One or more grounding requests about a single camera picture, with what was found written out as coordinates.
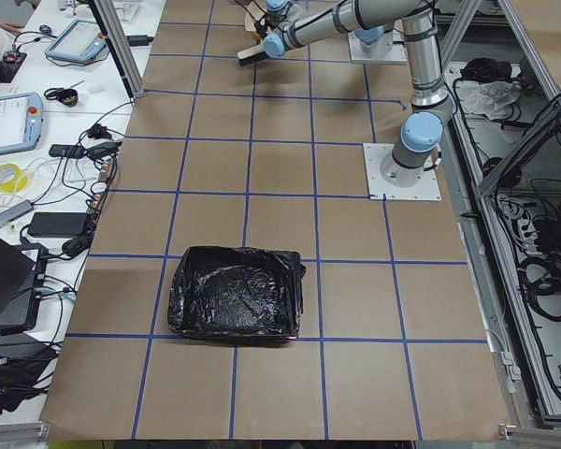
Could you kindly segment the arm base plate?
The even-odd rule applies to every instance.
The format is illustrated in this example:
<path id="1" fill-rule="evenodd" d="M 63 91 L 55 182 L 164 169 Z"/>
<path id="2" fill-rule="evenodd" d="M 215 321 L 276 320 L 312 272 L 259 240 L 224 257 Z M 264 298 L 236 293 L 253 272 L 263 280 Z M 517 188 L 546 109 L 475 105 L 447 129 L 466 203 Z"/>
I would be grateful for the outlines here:
<path id="1" fill-rule="evenodd" d="M 386 201 L 441 200 L 439 182 L 431 155 L 422 167 L 409 169 L 396 163 L 393 144 L 364 143 L 368 198 Z"/>
<path id="2" fill-rule="evenodd" d="M 373 43 L 365 43 L 355 32 L 348 34 L 352 64 L 405 65 L 407 56 L 401 35 L 393 30 L 384 33 Z"/>

